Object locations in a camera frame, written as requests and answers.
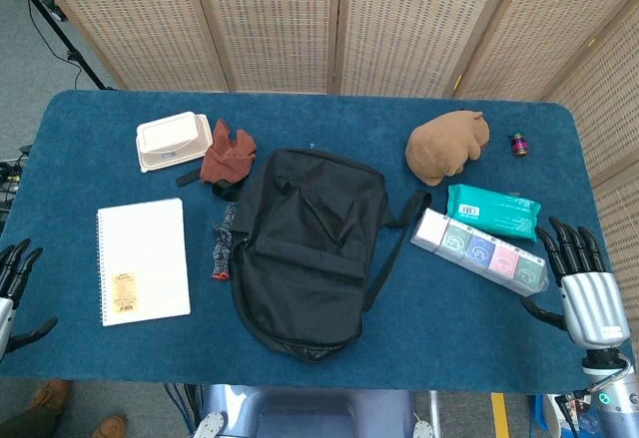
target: gray carpet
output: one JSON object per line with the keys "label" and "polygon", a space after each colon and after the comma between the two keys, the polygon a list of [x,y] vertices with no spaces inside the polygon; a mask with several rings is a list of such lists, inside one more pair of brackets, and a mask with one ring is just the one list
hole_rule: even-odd
{"label": "gray carpet", "polygon": [[[66,48],[40,13],[32,7],[36,24],[55,53],[66,58]],[[74,88],[77,68],[59,61],[47,49],[31,24],[27,0],[1,0],[0,17],[0,160],[19,156],[18,147],[31,144],[47,104],[57,93]],[[58,23],[98,77],[111,87],[114,81],[80,33],[69,22]],[[82,73],[78,89],[95,90]]]}
{"label": "gray carpet", "polygon": [[[33,15],[54,51],[66,57],[65,47],[35,9]],[[47,104],[55,94],[74,88],[77,69],[51,55],[31,24],[26,0],[0,1],[0,17],[0,160],[6,160],[17,157],[19,147],[33,142]],[[61,27],[103,82],[115,87],[73,26],[66,22]],[[78,89],[93,90],[95,86],[83,73]],[[40,385],[29,379],[0,378],[0,421],[22,411]],[[418,414],[426,418],[423,396],[418,397],[416,405]],[[510,436],[528,437],[525,396],[508,395],[506,405]],[[440,406],[445,438],[494,436],[489,395],[442,393]],[[87,437],[105,416],[114,412],[129,417],[130,438],[187,436],[182,418],[161,384],[97,381],[74,384],[56,436]]]}

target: blue felt surface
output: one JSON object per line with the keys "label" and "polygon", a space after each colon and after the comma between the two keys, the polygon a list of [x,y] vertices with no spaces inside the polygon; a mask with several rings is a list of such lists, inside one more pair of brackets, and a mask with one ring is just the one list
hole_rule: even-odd
{"label": "blue felt surface", "polygon": [[[398,213],[422,184],[407,168],[410,131],[457,109],[484,112],[491,140],[477,163],[445,180],[518,192],[549,215],[600,236],[577,133],[553,104],[353,98],[305,95],[66,92],[49,105],[0,246],[31,237],[36,263],[15,329],[50,315],[60,322],[40,342],[7,355],[0,374],[125,380],[558,392],[583,386],[582,351],[568,336],[526,314],[515,293],[406,243],[392,276],[364,319],[361,339],[317,365],[268,351],[240,323],[228,283],[211,279],[213,223],[225,203],[199,183],[182,189],[183,164],[142,174],[136,126],[184,111],[245,128],[259,168],[276,148],[341,154],[382,171]],[[515,159],[508,135],[524,134],[529,154]],[[184,202],[192,313],[102,327],[95,214],[101,207],[179,197]],[[396,232],[380,235],[375,267]],[[515,241],[543,256],[542,245]],[[554,284],[537,297],[560,310]]]}

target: yellow floor marking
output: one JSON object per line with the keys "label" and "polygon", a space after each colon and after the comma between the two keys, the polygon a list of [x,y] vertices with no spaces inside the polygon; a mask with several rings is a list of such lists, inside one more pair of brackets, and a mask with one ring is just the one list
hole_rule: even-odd
{"label": "yellow floor marking", "polygon": [[490,393],[490,401],[492,401],[492,416],[495,422],[495,437],[508,438],[508,419],[503,393]]}

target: brown glove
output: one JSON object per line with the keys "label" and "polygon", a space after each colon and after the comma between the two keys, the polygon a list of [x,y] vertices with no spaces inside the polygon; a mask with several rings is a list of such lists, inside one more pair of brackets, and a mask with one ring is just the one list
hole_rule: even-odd
{"label": "brown glove", "polygon": [[213,130],[213,144],[204,155],[200,179],[215,183],[225,180],[232,184],[249,174],[256,158],[256,142],[244,130],[236,132],[236,139],[229,138],[231,129],[223,119],[218,119]]}

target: brown plush toy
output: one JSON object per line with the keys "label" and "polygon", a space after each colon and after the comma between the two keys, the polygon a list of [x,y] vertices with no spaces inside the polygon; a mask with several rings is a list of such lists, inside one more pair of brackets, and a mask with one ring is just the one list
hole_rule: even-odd
{"label": "brown plush toy", "polygon": [[436,186],[444,176],[459,174],[468,159],[479,159],[488,139],[481,112],[449,112],[412,131],[406,160],[422,182]]}

